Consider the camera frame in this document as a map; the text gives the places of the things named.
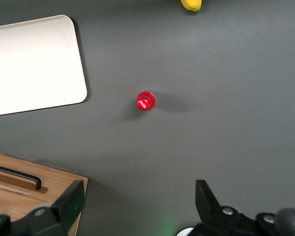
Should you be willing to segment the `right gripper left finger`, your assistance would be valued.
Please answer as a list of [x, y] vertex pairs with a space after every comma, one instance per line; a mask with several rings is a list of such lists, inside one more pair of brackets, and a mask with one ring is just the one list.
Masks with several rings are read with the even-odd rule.
[[12, 236], [67, 236], [85, 205], [84, 183], [73, 181], [50, 205], [11, 223]]

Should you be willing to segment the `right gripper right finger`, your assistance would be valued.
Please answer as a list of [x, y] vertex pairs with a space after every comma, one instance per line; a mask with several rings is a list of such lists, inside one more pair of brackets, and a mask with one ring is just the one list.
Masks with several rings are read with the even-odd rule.
[[195, 205], [201, 222], [198, 236], [254, 236], [255, 221], [230, 206], [222, 206], [205, 180], [196, 180]]

